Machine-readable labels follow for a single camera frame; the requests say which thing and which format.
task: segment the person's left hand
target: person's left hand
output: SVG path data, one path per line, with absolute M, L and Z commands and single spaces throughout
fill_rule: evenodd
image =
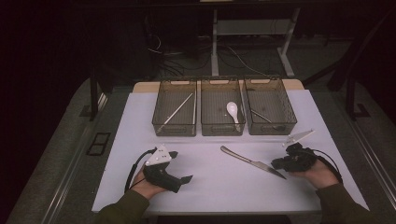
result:
M 150 200 L 152 197 L 154 197 L 154 195 L 167 191 L 167 189 L 163 189 L 161 187 L 149 183 L 146 180 L 145 175 L 143 174 L 144 167 L 145 166 L 143 165 L 142 168 L 140 168 L 139 173 L 137 173 L 137 175 L 134 177 L 134 182 L 132 183 L 131 190 L 136 191 L 137 193 L 141 194 L 143 197 Z

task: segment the table leg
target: table leg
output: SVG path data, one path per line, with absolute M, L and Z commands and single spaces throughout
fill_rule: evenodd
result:
M 286 33 L 285 42 L 283 43 L 281 48 L 277 49 L 277 53 L 279 54 L 280 61 L 283 63 L 283 66 L 286 71 L 286 75 L 288 77 L 294 77 L 294 72 L 291 69 L 291 65 L 289 63 L 288 57 L 286 56 L 286 52 L 288 51 L 288 47 L 289 47 L 291 38 L 293 36 L 294 27 L 296 26 L 299 13 L 300 13 L 300 8 L 299 7 L 295 8 L 293 11 L 293 15 L 291 17 L 291 21 L 289 23 L 288 32 Z
M 212 76 L 219 75 L 219 61 L 218 61 L 218 11 L 213 11 L 213 38 L 212 38 Z

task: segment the table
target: table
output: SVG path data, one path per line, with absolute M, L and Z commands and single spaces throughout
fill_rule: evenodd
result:
M 298 120 L 292 133 L 315 130 L 301 144 L 330 155 L 337 163 L 352 198 L 368 208 L 310 92 L 303 90 L 298 80 L 284 81 Z M 226 146 L 242 156 L 269 164 L 273 159 L 286 156 L 281 144 L 287 136 L 253 136 L 248 134 L 247 127 L 242 136 L 202 136 L 198 115 L 195 137 L 157 137 L 151 119 L 158 87 L 158 82 L 137 83 L 130 94 L 97 191 L 93 212 L 116 202 L 122 196 L 126 178 L 137 158 L 160 144 L 165 144 L 170 151 L 178 152 L 166 169 L 167 172 L 178 178 L 186 175 L 193 175 L 193 178 L 189 184 L 181 186 L 178 193 L 165 192 L 154 197 L 146 216 L 320 211 L 315 190 L 306 180 L 289 176 L 284 171 L 280 172 L 287 180 L 279 178 L 220 150 L 221 146 Z
M 216 3 L 229 2 L 233 0 L 201 0 L 202 3 Z M 289 44 L 293 35 L 294 28 L 297 23 L 297 18 L 300 13 L 300 8 L 296 7 L 293 10 L 289 19 L 276 20 L 279 21 L 278 28 L 272 31 L 271 25 L 274 20 L 243 20 L 243 21 L 222 21 L 218 20 L 218 10 L 214 9 L 213 16 L 213 31 L 212 31 L 212 76 L 219 75 L 218 64 L 218 35 L 285 35 L 285 40 L 282 47 L 276 48 L 280 61 L 283 64 L 286 75 L 294 77 L 294 72 L 291 68 L 288 56 L 286 55 Z

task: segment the plastic spoon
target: plastic spoon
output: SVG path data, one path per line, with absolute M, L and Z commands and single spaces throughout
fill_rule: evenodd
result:
M 227 111 L 231 115 L 231 117 L 233 117 L 233 122 L 235 122 L 235 124 L 236 124 L 235 125 L 236 130 L 238 132 L 241 132 L 241 129 L 240 129 L 239 125 L 238 125 L 239 121 L 238 121 L 238 117 L 237 117 L 237 115 L 238 115 L 238 106 L 236 106 L 236 104 L 234 102 L 230 102 L 230 103 L 227 104 Z

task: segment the black controller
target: black controller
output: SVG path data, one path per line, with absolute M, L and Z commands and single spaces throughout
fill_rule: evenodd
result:
M 293 144 L 286 148 L 289 156 L 284 158 L 275 159 L 271 162 L 274 169 L 284 169 L 286 172 L 304 172 L 309 170 L 317 160 L 322 161 L 329 167 L 332 173 L 337 177 L 340 183 L 343 183 L 341 174 L 323 157 L 317 156 L 314 150 L 303 146 L 300 143 Z
M 177 156 L 177 152 L 169 152 L 172 158 Z M 165 169 L 170 162 L 165 162 L 156 165 L 145 166 L 143 174 L 148 182 L 153 185 L 159 186 L 164 189 L 168 189 L 177 193 L 181 185 L 190 183 L 192 175 L 181 177 L 177 179 L 176 177 L 166 173 Z

